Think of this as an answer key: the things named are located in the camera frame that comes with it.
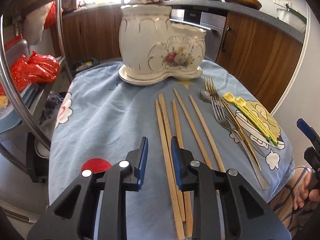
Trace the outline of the person's right hand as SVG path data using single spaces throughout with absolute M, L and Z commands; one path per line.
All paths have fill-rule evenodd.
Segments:
M 314 211 L 317 208 L 317 205 L 320 201 L 319 189 L 314 189 L 312 191 L 308 190 L 308 185 L 310 184 L 312 172 L 306 174 L 303 179 L 302 184 L 300 184 L 298 188 L 298 192 L 295 195 L 293 201 L 293 209 L 296 210 L 298 208 L 302 209 L 305 205 L 305 200 L 308 198 L 309 202 L 306 205 L 306 211 Z

